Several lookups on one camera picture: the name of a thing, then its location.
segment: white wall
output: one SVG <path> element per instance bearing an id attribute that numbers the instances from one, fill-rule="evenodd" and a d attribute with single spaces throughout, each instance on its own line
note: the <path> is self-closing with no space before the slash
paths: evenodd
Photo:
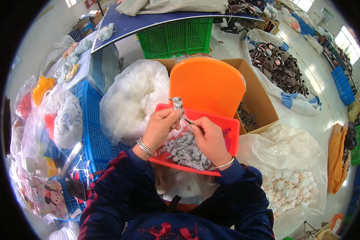
<path id="1" fill-rule="evenodd" d="M 335 37 L 341 31 L 343 26 L 349 27 L 344 18 L 341 14 L 336 10 L 334 5 L 329 0 L 315 0 L 308 11 L 308 15 L 310 15 L 314 10 L 321 11 L 322 8 L 325 7 L 333 16 L 329 21 L 328 26 L 325 25 L 323 22 L 319 24 L 323 29 L 329 31 Z M 353 79 L 355 81 L 356 86 L 360 85 L 360 58 L 352 65 L 353 71 Z"/>
<path id="2" fill-rule="evenodd" d="M 33 74 L 39 77 L 40 62 L 48 48 L 68 33 L 72 24 L 76 23 L 82 14 L 87 13 L 84 0 L 79 0 L 68 8 L 64 0 L 52 0 L 54 8 L 42 16 L 29 28 L 20 45 L 17 56 L 21 60 L 13 82 L 7 84 L 6 94 L 11 100 L 11 108 L 19 88 Z"/>

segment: red plastic tray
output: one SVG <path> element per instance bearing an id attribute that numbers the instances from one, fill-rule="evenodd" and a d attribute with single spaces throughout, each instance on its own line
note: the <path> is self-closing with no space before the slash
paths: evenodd
<path id="1" fill-rule="evenodd" d="M 168 105 L 168 104 L 163 104 L 163 103 L 159 103 L 156 106 L 155 112 L 165 109 L 165 108 L 173 108 L 173 106 Z M 237 119 L 233 119 L 233 118 L 227 118 L 227 117 L 223 117 L 223 116 L 219 116 L 219 115 L 215 115 L 212 113 L 206 113 L 206 112 L 202 112 L 202 111 L 198 111 L 198 110 L 193 110 L 193 109 L 188 109 L 188 108 L 184 108 L 185 110 L 185 114 L 187 115 L 187 117 L 193 121 L 196 119 L 199 119 L 201 117 L 207 117 L 209 118 L 213 123 L 217 124 L 219 127 L 221 127 L 221 129 L 225 129 L 227 127 L 231 128 L 232 130 L 229 131 L 226 135 L 226 137 L 228 137 L 228 139 L 230 140 L 230 149 L 228 149 L 228 152 L 232 155 L 232 156 L 236 156 L 238 148 L 239 148 L 239 121 Z M 205 174 L 205 175 L 214 175 L 214 176 L 221 176 L 220 173 L 217 170 L 214 171 L 200 171 L 200 170 L 196 170 L 194 168 L 191 167 L 186 167 L 186 166 L 180 166 L 177 165 L 176 163 L 173 162 L 172 158 L 169 160 L 165 160 L 166 157 L 168 157 L 170 154 L 168 152 L 164 152 L 161 155 L 157 156 L 157 157 L 150 157 L 149 161 L 157 163 L 157 164 L 161 164 L 167 167 L 172 167 L 172 168 L 176 168 L 179 170 L 184 170 L 187 172 L 195 172 L 195 173 L 199 173 L 199 174 Z"/>

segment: left hand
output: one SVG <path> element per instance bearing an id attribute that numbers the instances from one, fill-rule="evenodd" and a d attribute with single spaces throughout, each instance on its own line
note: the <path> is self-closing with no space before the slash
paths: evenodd
<path id="1" fill-rule="evenodd" d="M 143 143 L 149 148 L 150 152 L 154 152 L 161 147 L 173 129 L 180 130 L 181 115 L 181 110 L 174 110 L 173 108 L 166 108 L 152 113 L 143 137 Z M 148 160 L 150 157 L 139 145 L 134 146 L 132 151 L 143 160 Z"/>

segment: wrist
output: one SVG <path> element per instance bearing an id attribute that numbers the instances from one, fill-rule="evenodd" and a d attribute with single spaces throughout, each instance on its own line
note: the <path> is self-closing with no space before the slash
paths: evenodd
<path id="1" fill-rule="evenodd" d="M 229 163 L 232 160 L 232 158 L 233 157 L 231 156 L 231 154 L 228 151 L 226 151 L 224 154 L 222 154 L 220 159 L 218 159 L 217 161 L 214 161 L 213 164 L 216 167 L 219 167 L 219 166 Z M 231 165 L 232 165 L 232 163 L 227 166 L 219 168 L 219 170 L 220 171 L 225 170 L 225 169 L 229 168 Z"/>
<path id="2" fill-rule="evenodd" d="M 150 155 L 146 151 L 144 151 L 138 144 L 133 147 L 132 152 L 144 161 L 149 160 Z"/>

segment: right hand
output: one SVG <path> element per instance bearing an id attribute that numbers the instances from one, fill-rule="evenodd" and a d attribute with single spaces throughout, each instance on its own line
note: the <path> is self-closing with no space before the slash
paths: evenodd
<path id="1" fill-rule="evenodd" d="M 225 141 L 221 127 L 214 124 L 207 117 L 199 118 L 193 121 L 195 125 L 191 125 L 191 130 L 196 138 L 199 150 L 216 166 L 222 166 L 232 160 L 231 154 L 225 147 Z M 219 170 L 227 169 L 230 165 L 219 168 Z"/>

